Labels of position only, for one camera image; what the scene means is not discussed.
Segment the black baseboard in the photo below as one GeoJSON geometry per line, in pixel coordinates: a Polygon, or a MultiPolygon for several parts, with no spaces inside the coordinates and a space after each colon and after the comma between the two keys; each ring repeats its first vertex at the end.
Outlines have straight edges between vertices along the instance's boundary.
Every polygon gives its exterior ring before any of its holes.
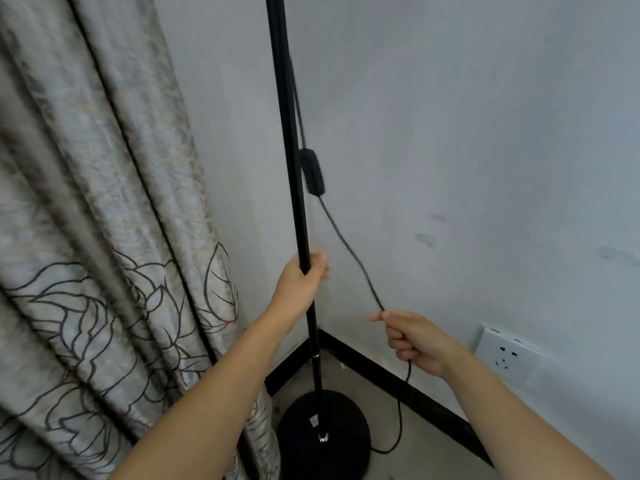
{"type": "Polygon", "coordinates": [[[460,418],[457,414],[446,409],[426,394],[418,391],[415,387],[407,384],[381,365],[356,352],[324,330],[319,330],[319,338],[320,346],[348,368],[357,372],[364,379],[369,380],[389,395],[399,399],[401,403],[444,434],[493,466],[489,455],[487,455],[468,421],[460,418]]]}
{"type": "Polygon", "coordinates": [[[277,366],[264,381],[267,392],[274,396],[289,379],[311,359],[309,339],[306,339],[277,366]]]}
{"type": "MultiPolygon", "coordinates": [[[[401,403],[416,412],[421,418],[427,420],[471,453],[493,466],[489,455],[487,455],[468,421],[460,418],[457,414],[438,404],[426,394],[418,391],[415,387],[407,384],[381,365],[356,352],[324,330],[319,330],[318,333],[322,349],[327,350],[327,352],[364,377],[364,379],[369,380],[389,395],[399,399],[401,403]]],[[[276,394],[309,359],[310,348],[308,340],[306,340],[268,375],[265,384],[269,395],[276,394]]]]}

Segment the black cable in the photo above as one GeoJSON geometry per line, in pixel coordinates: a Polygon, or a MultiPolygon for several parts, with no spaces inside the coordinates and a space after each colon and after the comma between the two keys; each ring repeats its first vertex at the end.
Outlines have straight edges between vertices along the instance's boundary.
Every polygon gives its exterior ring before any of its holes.
{"type": "MultiPolygon", "coordinates": [[[[302,143],[302,148],[306,148],[307,147],[307,141],[306,141],[306,138],[305,138],[305,129],[304,129],[304,126],[302,126],[302,113],[300,113],[300,99],[298,99],[298,88],[296,86],[296,77],[295,77],[295,74],[293,72],[293,62],[291,60],[291,57],[289,57],[289,64],[291,66],[291,80],[292,80],[292,85],[293,85],[293,98],[294,98],[294,102],[296,104],[296,113],[298,115],[298,126],[300,127],[300,140],[301,140],[301,143],[302,143]]],[[[332,217],[331,213],[329,213],[329,210],[326,208],[326,206],[324,204],[324,201],[322,200],[322,197],[319,196],[318,200],[320,201],[320,205],[322,205],[322,208],[324,210],[324,213],[326,214],[326,217],[329,219],[329,222],[331,222],[331,225],[333,226],[333,230],[335,231],[336,234],[338,234],[338,238],[340,238],[340,241],[343,243],[344,247],[347,249],[349,254],[355,259],[356,263],[358,263],[358,266],[360,266],[360,269],[362,270],[362,273],[364,274],[364,277],[367,280],[367,284],[369,285],[369,290],[371,290],[371,294],[373,295],[373,298],[375,298],[376,303],[378,304],[378,307],[380,308],[380,311],[384,312],[385,311],[385,307],[382,305],[382,302],[380,301],[380,297],[378,296],[378,293],[377,293],[376,289],[374,288],[373,283],[371,282],[371,278],[369,277],[369,274],[368,274],[366,268],[364,267],[362,261],[360,260],[360,258],[358,258],[357,254],[354,252],[354,250],[351,248],[351,246],[349,245],[347,240],[344,238],[344,236],[340,232],[340,229],[338,229],[338,226],[336,225],[335,221],[333,220],[333,217],[332,217]]],[[[409,368],[408,368],[408,371],[407,371],[407,374],[406,374],[406,379],[404,380],[404,382],[407,383],[407,384],[409,384],[409,379],[411,379],[411,369],[412,369],[411,361],[408,361],[408,364],[409,364],[409,368]]],[[[396,439],[396,442],[388,450],[379,450],[377,448],[373,448],[373,446],[372,446],[371,450],[376,452],[376,453],[380,453],[382,455],[389,454],[393,450],[396,449],[398,444],[400,444],[400,439],[402,439],[402,431],[403,431],[402,407],[401,407],[400,399],[397,400],[397,405],[398,405],[398,418],[399,418],[399,422],[400,422],[400,429],[398,431],[398,437],[396,439]]]]}

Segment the patterned curtain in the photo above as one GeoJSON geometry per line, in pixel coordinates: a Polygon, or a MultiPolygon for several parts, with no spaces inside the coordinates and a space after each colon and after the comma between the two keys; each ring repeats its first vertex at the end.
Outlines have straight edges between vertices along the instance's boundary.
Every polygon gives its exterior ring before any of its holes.
{"type": "MultiPolygon", "coordinates": [[[[152,0],[0,23],[0,479],[104,479],[234,343],[237,292],[152,0]]],[[[276,479],[264,392],[244,435],[276,479]]]]}

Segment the forearm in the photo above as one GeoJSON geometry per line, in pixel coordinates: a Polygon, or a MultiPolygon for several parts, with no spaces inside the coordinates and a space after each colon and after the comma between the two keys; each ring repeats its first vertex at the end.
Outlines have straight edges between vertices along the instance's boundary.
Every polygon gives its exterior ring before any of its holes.
{"type": "Polygon", "coordinates": [[[266,312],[135,446],[111,480],[219,479],[287,332],[266,312]]]}
{"type": "Polygon", "coordinates": [[[452,358],[443,378],[506,480],[612,480],[473,355],[452,358]]]}

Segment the hand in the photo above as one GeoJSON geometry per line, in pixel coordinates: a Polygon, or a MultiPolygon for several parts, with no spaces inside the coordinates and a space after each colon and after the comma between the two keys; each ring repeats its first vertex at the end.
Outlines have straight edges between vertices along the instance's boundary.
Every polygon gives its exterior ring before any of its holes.
{"type": "Polygon", "coordinates": [[[267,312],[287,323],[289,329],[305,314],[316,296],[320,281],[329,278],[330,266],[324,251],[311,251],[311,269],[300,271],[296,254],[282,270],[267,312]]]}
{"type": "Polygon", "coordinates": [[[388,310],[369,320],[386,323],[388,344],[398,359],[411,360],[432,376],[442,377],[450,361],[468,354],[466,348],[417,313],[388,310]]]}

